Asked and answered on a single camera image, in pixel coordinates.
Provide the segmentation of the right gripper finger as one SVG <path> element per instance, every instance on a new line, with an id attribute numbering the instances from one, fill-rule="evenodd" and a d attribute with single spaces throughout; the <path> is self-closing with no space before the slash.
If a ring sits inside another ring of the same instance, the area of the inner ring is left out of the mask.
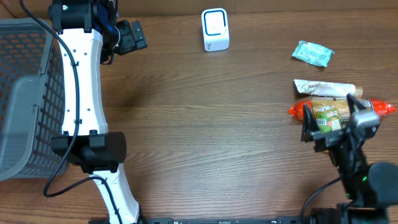
<path id="1" fill-rule="evenodd" d="M 302 142 L 313 141 L 313 136 L 316 134 L 320 134 L 320 129 L 317 125 L 317 121 L 314 118 L 308 105 L 304 104 L 301 141 Z"/>
<path id="2" fill-rule="evenodd" d="M 367 108 L 361 104 L 352 94 L 348 93 L 346 96 L 346 100 L 349 107 L 349 119 L 354 119 L 356 115 L 359 115 L 361 111 L 367 110 Z"/>

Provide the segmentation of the green snack packet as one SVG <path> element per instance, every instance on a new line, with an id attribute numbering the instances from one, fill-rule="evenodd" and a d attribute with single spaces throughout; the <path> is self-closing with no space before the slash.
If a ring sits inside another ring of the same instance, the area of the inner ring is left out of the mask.
<path id="1" fill-rule="evenodd" d="M 338 110 L 334 106 L 322 106 L 314 112 L 321 133 L 329 133 L 342 128 Z"/>

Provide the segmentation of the orange spaghetti package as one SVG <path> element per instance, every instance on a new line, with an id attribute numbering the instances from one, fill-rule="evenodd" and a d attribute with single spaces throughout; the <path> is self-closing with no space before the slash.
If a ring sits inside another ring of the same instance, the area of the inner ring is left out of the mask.
<path id="1" fill-rule="evenodd" d="M 358 98 L 358 101 L 366 108 L 374 110 L 379 116 L 386 116 L 397 111 L 392 104 L 386 101 L 360 98 Z M 291 114 L 295 119 L 302 121 L 304 105 L 307 105 L 308 108 L 312 110 L 312 113 L 322 108 L 333 108 L 337 110 L 340 121 L 349 120 L 350 111 L 346 98 L 317 97 L 311 98 L 310 100 L 299 101 L 288 109 L 287 113 Z"/>

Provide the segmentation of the white tube gold cap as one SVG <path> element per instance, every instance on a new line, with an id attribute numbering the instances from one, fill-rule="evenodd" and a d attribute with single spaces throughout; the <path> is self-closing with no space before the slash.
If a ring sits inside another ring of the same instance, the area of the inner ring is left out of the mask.
<path id="1" fill-rule="evenodd" d="M 362 97 L 363 89 L 360 86 L 349 83 L 321 82 L 313 80 L 295 79 L 294 85 L 301 94 L 342 98 L 347 94 L 354 97 Z"/>

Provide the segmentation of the teal snack packet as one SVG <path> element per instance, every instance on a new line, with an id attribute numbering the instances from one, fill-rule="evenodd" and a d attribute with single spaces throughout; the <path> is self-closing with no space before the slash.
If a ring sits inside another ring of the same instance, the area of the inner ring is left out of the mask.
<path id="1" fill-rule="evenodd" d="M 310 65 L 327 67 L 335 52 L 322 45 L 301 40 L 292 56 Z"/>

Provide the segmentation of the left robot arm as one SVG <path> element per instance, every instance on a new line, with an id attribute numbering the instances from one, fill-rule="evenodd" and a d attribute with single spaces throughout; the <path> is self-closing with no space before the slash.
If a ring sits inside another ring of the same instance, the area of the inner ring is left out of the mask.
<path id="1" fill-rule="evenodd" d="M 141 25 L 119 20 L 116 1 L 53 1 L 49 16 L 62 53 L 65 90 L 62 133 L 52 138 L 51 148 L 94 181 L 109 223 L 142 223 L 124 171 L 126 137 L 108 129 L 100 75 L 100 66 L 111 64 L 115 55 L 147 47 Z"/>

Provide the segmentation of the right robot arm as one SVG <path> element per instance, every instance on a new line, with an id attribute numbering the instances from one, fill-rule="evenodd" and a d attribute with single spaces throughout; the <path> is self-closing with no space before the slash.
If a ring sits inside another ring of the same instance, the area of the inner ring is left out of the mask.
<path id="1" fill-rule="evenodd" d="M 301 223 L 388 223 L 388 208 L 397 205 L 397 166 L 388 162 L 368 164 L 362 146 L 375 136 L 381 119 L 353 95 L 346 96 L 350 117 L 345 127 L 322 133 L 313 113 L 303 106 L 301 140 L 315 143 L 315 152 L 328 151 L 338 178 L 315 191 L 300 211 Z M 329 186 L 342 182 L 349 203 L 335 208 L 314 208 L 310 202 Z"/>

